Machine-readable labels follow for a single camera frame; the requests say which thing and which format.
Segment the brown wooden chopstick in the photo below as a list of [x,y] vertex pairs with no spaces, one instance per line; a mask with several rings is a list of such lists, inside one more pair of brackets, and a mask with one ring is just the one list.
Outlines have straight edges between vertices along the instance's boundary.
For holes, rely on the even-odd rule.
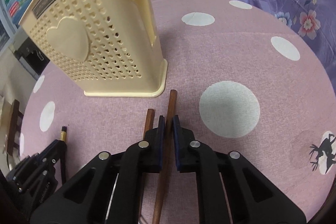
[[165,132],[163,134],[163,165],[159,174],[157,192],[155,196],[155,204],[153,211],[152,223],[160,223],[162,207],[165,200],[167,188],[169,186],[171,160],[170,153],[173,141],[173,134],[171,133],[172,120],[175,116],[175,109],[177,103],[177,91],[172,89],[169,95],[169,103],[166,115]]
[[[145,139],[146,132],[153,128],[154,117],[155,117],[155,110],[148,109],[146,113],[146,120],[145,120],[145,126],[144,126],[144,131],[143,131],[143,139]],[[142,180],[141,180],[140,200],[139,200],[139,215],[141,215],[141,210],[142,210],[143,191],[145,188],[145,181],[146,181],[146,174],[143,173]]]

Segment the black chopstick gold band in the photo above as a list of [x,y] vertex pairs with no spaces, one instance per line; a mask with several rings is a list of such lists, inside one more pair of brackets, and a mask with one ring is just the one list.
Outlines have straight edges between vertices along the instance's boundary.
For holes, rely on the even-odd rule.
[[61,130],[60,140],[62,141],[62,149],[60,154],[60,173],[62,184],[66,183],[66,152],[67,152],[67,126],[63,126]]

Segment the beige plastic utensil holder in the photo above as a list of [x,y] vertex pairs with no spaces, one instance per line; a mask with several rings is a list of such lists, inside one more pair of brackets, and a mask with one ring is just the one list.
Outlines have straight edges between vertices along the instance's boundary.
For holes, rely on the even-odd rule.
[[32,0],[20,26],[91,97],[157,97],[165,89],[151,0]]

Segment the water dispenser machine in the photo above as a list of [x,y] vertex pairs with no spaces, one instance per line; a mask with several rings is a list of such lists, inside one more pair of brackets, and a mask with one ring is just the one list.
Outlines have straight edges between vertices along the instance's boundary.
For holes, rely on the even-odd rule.
[[21,27],[14,35],[12,52],[35,80],[38,80],[50,62]]

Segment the pink polka dot tablecloth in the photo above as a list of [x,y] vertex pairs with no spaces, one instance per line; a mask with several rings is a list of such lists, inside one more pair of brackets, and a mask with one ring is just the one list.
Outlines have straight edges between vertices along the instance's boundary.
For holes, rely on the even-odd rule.
[[27,104],[21,155],[44,150],[68,129],[67,173],[101,151],[125,151],[143,137],[146,112],[167,112],[177,91],[181,125],[214,151],[240,152],[312,219],[329,194],[335,166],[335,94],[302,38],[255,7],[229,0],[152,0],[164,58],[156,98],[94,98],[47,65]]

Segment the wooden stool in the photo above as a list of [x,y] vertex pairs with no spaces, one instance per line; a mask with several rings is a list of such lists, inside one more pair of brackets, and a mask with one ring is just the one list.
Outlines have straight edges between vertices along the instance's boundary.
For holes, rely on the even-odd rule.
[[21,131],[23,113],[19,110],[19,101],[14,100],[10,109],[9,131],[7,134],[6,152],[13,156],[14,149],[19,149],[19,144],[15,142],[15,134]]

